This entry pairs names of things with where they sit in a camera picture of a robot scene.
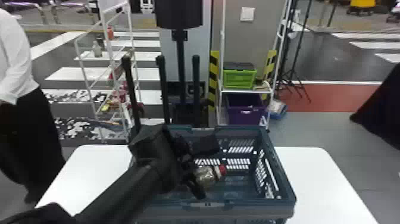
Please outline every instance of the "purple bin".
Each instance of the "purple bin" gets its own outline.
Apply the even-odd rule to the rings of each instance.
[[[264,114],[259,94],[227,94],[230,125],[259,125]]]

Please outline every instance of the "yellow cart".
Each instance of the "yellow cart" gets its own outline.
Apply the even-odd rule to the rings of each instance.
[[[350,7],[347,9],[347,14],[356,13],[361,15],[362,12],[372,15],[375,7],[375,0],[351,0]]]

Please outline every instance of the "yellow and black striped pole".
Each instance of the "yellow and black striped pole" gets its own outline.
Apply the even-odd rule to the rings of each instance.
[[[211,51],[210,54],[210,80],[208,81],[208,110],[215,111],[215,101],[218,91],[218,60],[220,58],[219,51]]]
[[[264,79],[267,80],[269,83],[271,78],[273,78],[273,70],[275,68],[275,60],[274,57],[276,56],[277,51],[276,50],[269,50],[267,54],[267,59],[265,61],[265,67],[264,67]],[[266,100],[268,97],[268,94],[261,94],[261,100]]]

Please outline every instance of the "white countertop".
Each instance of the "white countertop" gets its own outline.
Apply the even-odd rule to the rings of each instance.
[[[287,224],[377,224],[329,154],[321,148],[275,148],[297,196]],[[128,168],[125,145],[84,145],[62,168],[36,207],[51,202],[81,212]]]

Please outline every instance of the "person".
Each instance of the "person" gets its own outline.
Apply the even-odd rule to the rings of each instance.
[[[65,164],[49,102],[32,75],[27,36],[0,9],[0,169],[40,200]]]

